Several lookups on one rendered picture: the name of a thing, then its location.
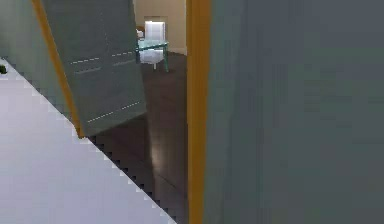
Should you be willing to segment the green glass table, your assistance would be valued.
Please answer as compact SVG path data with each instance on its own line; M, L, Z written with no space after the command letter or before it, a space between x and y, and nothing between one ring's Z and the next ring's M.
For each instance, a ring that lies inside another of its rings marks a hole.
M164 69L169 71L168 42L165 40L141 39L137 42L136 60L141 64L150 64L157 69L157 64L164 63Z

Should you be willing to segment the white chair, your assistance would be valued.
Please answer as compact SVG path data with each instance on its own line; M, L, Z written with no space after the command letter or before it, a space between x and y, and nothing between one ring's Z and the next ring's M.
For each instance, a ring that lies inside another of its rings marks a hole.
M145 36L139 42L140 62L150 64L154 69L157 64L164 59L164 49L166 48L165 23L146 21Z

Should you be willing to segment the grey room door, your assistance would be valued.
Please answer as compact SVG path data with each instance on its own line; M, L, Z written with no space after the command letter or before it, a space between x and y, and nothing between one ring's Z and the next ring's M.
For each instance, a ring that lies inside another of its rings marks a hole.
M85 136L146 112L133 0L41 0Z

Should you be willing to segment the orange door frame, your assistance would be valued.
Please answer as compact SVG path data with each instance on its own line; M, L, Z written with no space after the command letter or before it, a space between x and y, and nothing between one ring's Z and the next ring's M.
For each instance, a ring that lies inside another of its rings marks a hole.
M86 137L177 224L203 224L207 77L212 0L186 0L186 47L175 67L153 74L140 63L146 112L85 136L41 0L31 0L79 137Z

